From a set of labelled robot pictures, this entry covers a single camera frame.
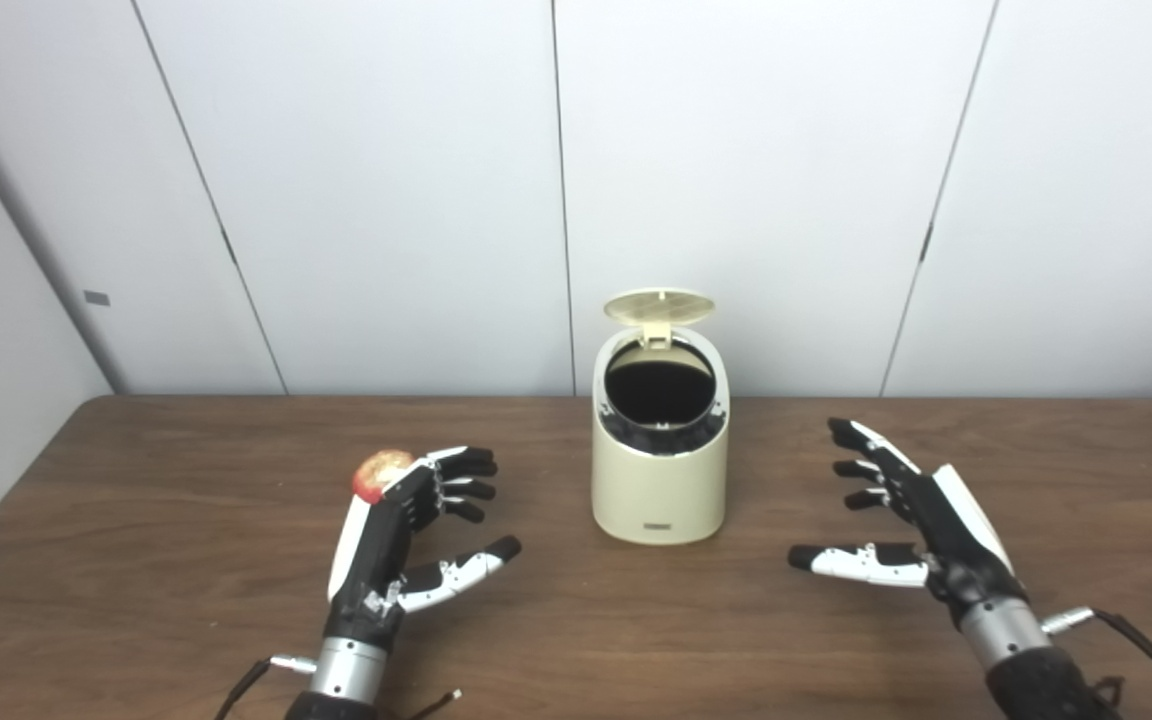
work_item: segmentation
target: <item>robot finger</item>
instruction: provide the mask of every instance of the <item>robot finger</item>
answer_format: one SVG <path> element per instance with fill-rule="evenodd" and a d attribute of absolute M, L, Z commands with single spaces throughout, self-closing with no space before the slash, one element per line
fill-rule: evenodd
<path fill-rule="evenodd" d="M 882 470 L 867 460 L 840 460 L 833 464 L 833 473 L 840 478 L 864 478 L 882 484 Z"/>
<path fill-rule="evenodd" d="M 490 478 L 497 473 L 497 464 L 492 450 L 485 447 L 452 447 L 448 450 L 431 452 L 423 460 L 438 469 L 442 477 L 460 478 L 475 475 Z"/>
<path fill-rule="evenodd" d="M 486 518 L 485 511 L 479 506 L 467 501 L 463 497 L 445 497 L 444 511 L 447 511 L 448 515 L 457 515 L 475 524 L 479 524 Z"/>
<path fill-rule="evenodd" d="M 796 544 L 790 547 L 791 568 L 817 575 L 894 588 L 927 584 L 927 562 L 916 555 L 914 543 L 881 541 L 865 546 Z"/>
<path fill-rule="evenodd" d="M 399 594 L 397 602 L 403 611 L 416 612 L 452 600 L 503 568 L 520 552 L 522 543 L 518 538 L 506 536 L 480 551 L 456 555 L 452 561 L 440 560 L 406 570 L 403 592 Z"/>
<path fill-rule="evenodd" d="M 495 488 L 475 478 L 457 478 L 444 483 L 445 497 L 476 497 L 479 500 L 492 500 Z"/>

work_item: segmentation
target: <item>palm of robotic hand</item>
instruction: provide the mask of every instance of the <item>palm of robotic hand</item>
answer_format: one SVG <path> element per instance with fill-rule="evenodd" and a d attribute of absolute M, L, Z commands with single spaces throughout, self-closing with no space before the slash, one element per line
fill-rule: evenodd
<path fill-rule="evenodd" d="M 411 537 L 444 515 L 482 523 L 468 498 L 492 500 L 492 450 L 453 447 L 414 458 L 384 450 L 358 468 L 351 505 L 332 562 L 325 637 L 343 637 L 389 650 L 407 612 L 450 600 L 488 577 L 522 551 L 506 536 L 452 560 L 406 568 Z"/>
<path fill-rule="evenodd" d="M 847 509 L 887 507 L 918 529 L 927 550 L 916 552 L 908 541 L 832 547 L 801 544 L 790 550 L 791 566 L 874 584 L 927 588 L 937 600 L 950 606 L 955 624 L 972 606 L 990 598 L 1026 600 L 995 529 L 953 465 L 923 473 L 887 438 L 856 420 L 831 419 L 829 429 L 838 447 L 864 457 L 835 462 L 835 473 L 873 484 L 846 497 Z"/>

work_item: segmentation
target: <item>white robotic hand casing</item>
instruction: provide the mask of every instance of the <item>white robotic hand casing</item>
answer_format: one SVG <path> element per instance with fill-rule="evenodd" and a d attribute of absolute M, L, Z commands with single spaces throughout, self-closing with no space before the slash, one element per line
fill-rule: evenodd
<path fill-rule="evenodd" d="M 453 597 L 482 583 L 492 573 L 505 568 L 507 561 L 507 559 L 492 555 L 486 551 L 475 552 L 463 562 L 440 561 L 438 566 L 439 570 L 442 570 L 444 584 L 425 589 L 425 591 L 399 594 L 397 605 L 401 605 L 403 611 L 416 612 L 439 602 L 447 602 Z"/>
<path fill-rule="evenodd" d="M 892 585 L 893 588 L 923 588 L 927 584 L 927 564 L 882 564 L 873 543 L 850 548 L 820 548 L 810 568 L 817 575 L 831 575 L 842 579 L 858 579 L 863 583 Z"/>

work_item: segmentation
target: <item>wooden table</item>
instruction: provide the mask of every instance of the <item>wooden table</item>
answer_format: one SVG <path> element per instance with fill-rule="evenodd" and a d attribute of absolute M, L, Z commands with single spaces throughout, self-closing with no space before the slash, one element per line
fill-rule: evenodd
<path fill-rule="evenodd" d="M 456 687 L 435 720 L 1001 717 L 927 593 L 787 568 L 796 541 L 914 539 L 842 509 L 829 415 L 954 462 L 1039 612 L 1091 602 L 1152 637 L 1152 401 L 741 400 L 726 525 L 652 548 L 591 518 L 583 397 L 103 397 L 0 505 L 0 719 L 210 719 L 251 661 L 314 655 L 362 457 L 460 444 L 497 450 L 499 495 L 412 562 L 506 533 L 524 553 L 406 621 L 396 717 Z M 1060 644 L 1152 720 L 1135 647 L 1101 626 Z M 232 717 L 282 719 L 304 684 L 272 670 Z"/>

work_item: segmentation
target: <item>black forearm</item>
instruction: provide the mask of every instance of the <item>black forearm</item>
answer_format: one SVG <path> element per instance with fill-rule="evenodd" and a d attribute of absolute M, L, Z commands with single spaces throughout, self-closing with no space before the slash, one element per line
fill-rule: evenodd
<path fill-rule="evenodd" d="M 392 650 L 403 611 L 396 606 L 378 612 L 366 600 L 370 593 L 384 600 L 389 584 L 402 574 L 410 547 L 411 528 L 403 507 L 396 502 L 371 506 L 344 584 L 332 598 L 324 638 L 349 638 Z"/>
<path fill-rule="evenodd" d="M 379 717 L 376 707 L 364 702 L 303 692 L 287 708 L 285 720 L 378 720 Z"/>
<path fill-rule="evenodd" d="M 1009 720 L 1116 720 L 1098 702 L 1078 665 L 1061 647 L 1033 647 L 986 675 L 993 700 Z"/>

